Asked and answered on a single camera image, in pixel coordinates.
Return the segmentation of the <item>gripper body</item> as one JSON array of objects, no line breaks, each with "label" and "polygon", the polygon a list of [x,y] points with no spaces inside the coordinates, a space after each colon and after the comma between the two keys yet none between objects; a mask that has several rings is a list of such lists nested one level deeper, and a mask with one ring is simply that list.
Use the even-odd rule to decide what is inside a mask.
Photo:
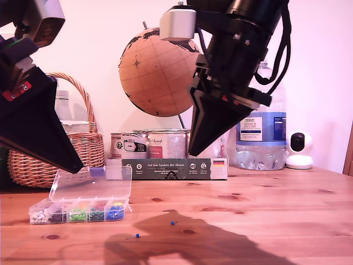
[{"label": "gripper body", "polygon": [[271,96],[249,86],[267,53],[272,16],[198,16],[196,30],[212,34],[196,62],[195,108],[257,109]]}]

